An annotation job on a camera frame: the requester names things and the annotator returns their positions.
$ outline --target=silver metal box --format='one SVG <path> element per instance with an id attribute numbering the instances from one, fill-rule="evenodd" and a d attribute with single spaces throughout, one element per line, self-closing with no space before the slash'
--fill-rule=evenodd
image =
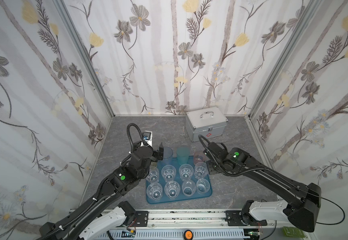
<path id="1" fill-rule="evenodd" d="M 206 138 L 223 134 L 228 120 L 217 107 L 204 108 L 186 114 L 186 131 L 192 142 L 199 141 L 198 135 Z"/>

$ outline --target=robotic arm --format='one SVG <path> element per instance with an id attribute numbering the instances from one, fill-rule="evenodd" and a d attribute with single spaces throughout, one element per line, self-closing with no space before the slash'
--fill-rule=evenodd
<path id="1" fill-rule="evenodd" d="M 133 142 L 130 127 L 139 133 L 140 141 Z M 131 151 L 121 162 L 120 167 L 106 176 L 99 184 L 96 193 L 79 206 L 73 213 L 56 223 L 45 223 L 40 228 L 41 236 L 37 240 L 89 240 L 106 230 L 120 225 L 129 226 L 135 219 L 135 209 L 127 202 L 106 215 L 101 213 L 113 202 L 132 190 L 141 179 L 148 175 L 151 162 L 163 159 L 163 145 L 158 150 L 152 148 L 152 132 L 141 132 L 139 127 L 130 123 L 127 136 Z M 320 209 L 321 189 L 311 183 L 293 181 L 264 166 L 247 152 L 237 147 L 228 151 L 215 142 L 199 135 L 205 147 L 204 154 L 210 175 L 222 173 L 227 176 L 247 176 L 283 198 L 279 202 L 257 202 L 249 200 L 240 212 L 241 222 L 250 224 L 261 220 L 289 221 L 297 228 L 313 232 Z"/>

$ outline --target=metal handle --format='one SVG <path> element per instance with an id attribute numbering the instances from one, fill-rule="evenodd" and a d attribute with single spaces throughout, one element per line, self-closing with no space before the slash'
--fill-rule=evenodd
<path id="1" fill-rule="evenodd" d="M 200 118 L 203 118 L 203 115 L 208 114 L 208 113 L 211 113 L 211 116 L 214 116 L 214 112 L 205 112 L 205 113 L 202 113 L 202 115 L 200 116 Z"/>

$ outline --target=green cup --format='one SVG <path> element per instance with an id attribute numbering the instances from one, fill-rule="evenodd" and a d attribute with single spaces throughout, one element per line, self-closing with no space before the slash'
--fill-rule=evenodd
<path id="1" fill-rule="evenodd" d="M 189 147 L 179 147 L 177 149 L 177 160 L 179 165 L 187 164 L 190 156 L 190 148 Z"/>

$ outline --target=blue tray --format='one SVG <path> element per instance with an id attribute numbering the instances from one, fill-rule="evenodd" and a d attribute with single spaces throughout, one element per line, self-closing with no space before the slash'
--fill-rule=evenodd
<path id="1" fill-rule="evenodd" d="M 189 156 L 189 159 L 187 161 L 187 164 L 191 165 L 193 168 L 195 168 L 195 165 L 194 165 L 194 162 L 193 162 L 193 156 Z M 183 193 L 182 193 L 182 183 L 183 181 L 181 180 L 181 177 L 179 176 L 179 163 L 177 161 L 177 158 L 173 158 L 172 162 L 171 162 L 171 165 L 174 166 L 177 170 L 177 174 L 174 178 L 174 181 L 176 181 L 177 183 L 179 183 L 179 185 L 181 186 L 181 192 L 179 193 L 179 195 L 175 198 L 175 199 L 170 199 L 168 198 L 168 196 L 163 193 L 163 196 L 161 199 L 159 199 L 158 201 L 156 200 L 152 200 L 151 198 L 149 198 L 147 195 L 146 195 L 146 198 L 147 198 L 147 202 L 150 203 L 150 204 L 160 204 L 160 203 L 164 203 L 164 202 L 176 202 L 176 201 L 181 201 L 181 200 L 189 200 L 189 199 L 197 199 L 197 198 L 202 198 L 202 197 L 209 197 L 211 196 L 211 194 L 213 193 L 213 189 L 211 187 L 211 183 L 210 183 L 210 190 L 205 193 L 205 194 L 199 194 L 197 192 L 195 192 L 192 196 L 188 197 L 188 196 L 185 196 Z M 162 163 L 161 161 L 158 162 L 158 165 L 157 165 L 157 168 L 159 170 L 159 184 L 162 185 L 162 188 L 163 188 L 163 191 L 165 190 L 165 185 L 166 185 L 166 182 L 165 180 L 163 179 L 162 177 L 162 174 L 161 174 L 161 170 L 162 168 L 166 166 L 165 163 Z M 206 180 L 208 180 L 210 182 L 210 178 L 209 178 L 209 175 L 207 175 L 205 177 Z M 194 177 L 194 175 L 191 177 L 191 180 L 194 182 L 194 183 L 197 183 L 197 179 Z M 148 181 L 146 181 L 146 190 L 147 190 L 147 187 L 148 185 L 150 185 L 150 183 Z"/>

